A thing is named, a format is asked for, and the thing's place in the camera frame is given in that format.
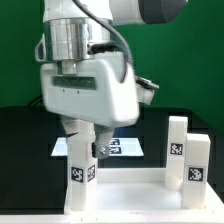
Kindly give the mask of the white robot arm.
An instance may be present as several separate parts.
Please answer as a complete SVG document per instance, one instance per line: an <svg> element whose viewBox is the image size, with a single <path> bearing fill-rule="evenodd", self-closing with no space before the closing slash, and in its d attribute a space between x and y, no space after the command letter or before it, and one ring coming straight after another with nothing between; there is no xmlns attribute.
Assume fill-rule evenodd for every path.
<svg viewBox="0 0 224 224"><path fill-rule="evenodd" d="M116 25L173 21L188 0L44 0L43 34L35 48L46 109L95 126L93 156L109 156L117 127L139 117L159 86L135 74Z"/></svg>

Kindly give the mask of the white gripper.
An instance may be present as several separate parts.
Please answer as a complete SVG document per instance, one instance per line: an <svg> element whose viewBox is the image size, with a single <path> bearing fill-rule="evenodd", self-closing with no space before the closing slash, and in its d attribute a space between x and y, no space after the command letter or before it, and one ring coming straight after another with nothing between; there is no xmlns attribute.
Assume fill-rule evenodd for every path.
<svg viewBox="0 0 224 224"><path fill-rule="evenodd" d="M92 156L108 158L109 143L114 134L111 127L133 125L139 117L133 70L128 65L126 78L120 82L124 71L123 55L109 52L78 62L76 71L73 75L61 75L55 63L41 66L45 107L50 112L64 115L61 123L67 138L79 132L76 119L97 124L94 126Z"/></svg>

